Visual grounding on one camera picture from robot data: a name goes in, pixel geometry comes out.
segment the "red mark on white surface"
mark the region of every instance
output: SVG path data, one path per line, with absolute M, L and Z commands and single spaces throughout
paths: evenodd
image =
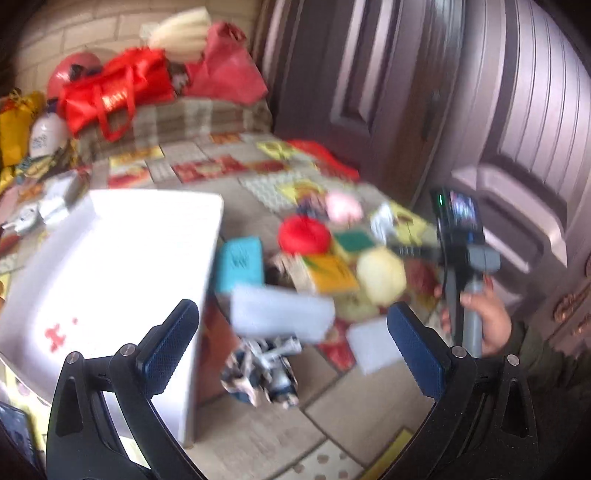
M 59 329 L 60 324 L 57 323 L 55 327 L 48 328 L 47 330 L 45 330 L 45 338 L 49 338 L 49 340 L 51 340 L 51 353 L 54 353 L 56 350 L 58 350 L 58 348 L 62 347 L 64 345 L 64 342 L 66 341 L 65 335 L 57 334 Z

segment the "silver screw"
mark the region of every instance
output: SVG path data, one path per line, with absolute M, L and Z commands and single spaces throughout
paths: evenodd
M 466 352 L 466 349 L 462 346 L 453 346 L 452 347 L 452 355 L 457 358 L 464 358 L 467 354 L 468 354 L 468 352 Z
M 513 365 L 514 367 L 516 367 L 517 365 L 519 365 L 519 357 L 517 355 L 507 355 L 507 361 Z
M 70 365 L 75 364 L 79 358 L 80 354 L 78 352 L 72 352 L 70 355 L 66 357 L 66 362 L 68 362 Z
M 121 352 L 121 355 L 129 356 L 135 352 L 135 345 L 133 343 L 128 343 L 127 345 L 122 346 L 119 351 Z

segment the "red helmet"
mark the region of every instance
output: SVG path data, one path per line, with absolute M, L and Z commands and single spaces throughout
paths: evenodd
M 60 96 L 62 87 L 70 83 L 70 71 L 72 65 L 80 65 L 85 69 L 95 69 L 100 67 L 99 58 L 89 51 L 81 51 L 68 55 L 53 71 L 47 82 L 47 98 Z

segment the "dark green sleeve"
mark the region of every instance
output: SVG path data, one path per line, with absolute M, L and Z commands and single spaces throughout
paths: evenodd
M 534 392 L 571 388 L 591 378 L 591 352 L 586 351 L 578 358 L 557 352 L 522 322 L 513 323 L 511 337 L 502 353 L 519 357 Z

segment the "yellow orange package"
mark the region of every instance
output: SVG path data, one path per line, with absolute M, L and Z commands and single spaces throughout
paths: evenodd
M 17 165 L 27 156 L 31 126 L 43 111 L 45 96 L 33 92 L 21 96 L 13 90 L 0 111 L 2 166 Z

